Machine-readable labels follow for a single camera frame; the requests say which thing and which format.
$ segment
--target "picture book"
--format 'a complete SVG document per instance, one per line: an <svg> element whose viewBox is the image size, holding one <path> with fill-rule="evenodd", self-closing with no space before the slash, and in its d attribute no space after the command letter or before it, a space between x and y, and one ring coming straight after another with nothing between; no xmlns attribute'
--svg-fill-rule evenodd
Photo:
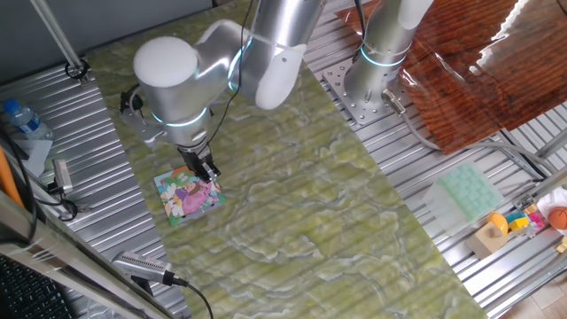
<svg viewBox="0 0 567 319"><path fill-rule="evenodd" d="M187 167L154 178L172 225L198 218L226 202L217 182L204 183Z"/></svg>

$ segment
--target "plastic bottle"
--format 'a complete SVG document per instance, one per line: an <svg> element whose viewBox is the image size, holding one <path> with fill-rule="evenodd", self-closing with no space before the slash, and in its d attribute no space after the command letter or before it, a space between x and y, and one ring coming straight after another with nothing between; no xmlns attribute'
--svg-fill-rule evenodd
<svg viewBox="0 0 567 319"><path fill-rule="evenodd" d="M4 102L4 110L10 119L10 123L24 133L27 139L53 141L53 132L29 107L10 98Z"/></svg>

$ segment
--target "orange ball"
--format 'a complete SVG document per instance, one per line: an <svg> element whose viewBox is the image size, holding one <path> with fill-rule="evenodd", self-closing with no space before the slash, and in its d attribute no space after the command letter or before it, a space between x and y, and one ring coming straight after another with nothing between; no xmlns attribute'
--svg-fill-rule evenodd
<svg viewBox="0 0 567 319"><path fill-rule="evenodd" d="M557 230L567 230L567 207L558 206L551 209L549 223Z"/></svg>

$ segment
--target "green cloth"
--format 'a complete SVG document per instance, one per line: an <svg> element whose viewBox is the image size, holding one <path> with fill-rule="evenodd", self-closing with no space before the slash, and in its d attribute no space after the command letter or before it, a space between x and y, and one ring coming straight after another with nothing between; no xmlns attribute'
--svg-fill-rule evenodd
<svg viewBox="0 0 567 319"><path fill-rule="evenodd" d="M237 1L87 55L175 271L216 318L484 318L305 66L274 111L235 99L211 143L227 203L169 224L153 177L184 163L173 145L145 147L119 118L120 93L136 83L132 59L156 36L194 43L218 19L241 23L246 8ZM182 290L193 316L207 318Z"/></svg>

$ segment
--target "metal slotted table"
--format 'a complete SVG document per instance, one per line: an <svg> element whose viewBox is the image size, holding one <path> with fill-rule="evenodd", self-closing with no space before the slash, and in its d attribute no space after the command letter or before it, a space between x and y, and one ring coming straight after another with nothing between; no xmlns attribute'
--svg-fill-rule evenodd
<svg viewBox="0 0 567 319"><path fill-rule="evenodd" d="M412 136L392 110L381 112L364 126L356 124L323 79L323 71L351 59L357 48L359 37L334 15L352 5L350 0L327 3L307 46L305 61L470 294L481 307L498 303L498 307L488 312L490 316L498 316L552 278L551 275L539 279L532 276L556 256L555 243L560 240L560 234L548 228L533 239L514 238L500 251L480 261L464 244L472 230L448 236L428 211L422 197L448 169L464 161L475 161L508 201L498 209L505 213L513 208L513 199L534 187L533 176L495 149L461 151L449 156L430 150ZM109 260L120 251L166 260L159 234L106 111L96 79L92 75L91 79L91 83L81 86L68 78L64 67L60 66L3 86L0 100L15 97L30 104L54 129L57 141L50 156L67 160L74 183L69 198L91 208L89 214L79 214L67 224L71 230ZM422 135L429 135L411 105L408 116ZM528 151L536 152L565 128L567 105L559 105L510 134ZM561 169L566 165L567 149L552 146L548 148L552 152L549 161ZM48 168L43 178L52 177L52 170ZM512 296L504 294L525 280L530 280L528 287ZM152 289L156 299L174 314L189 313L179 288L154 284ZM69 295L79 314L84 315L87 299L72 291Z"/></svg>

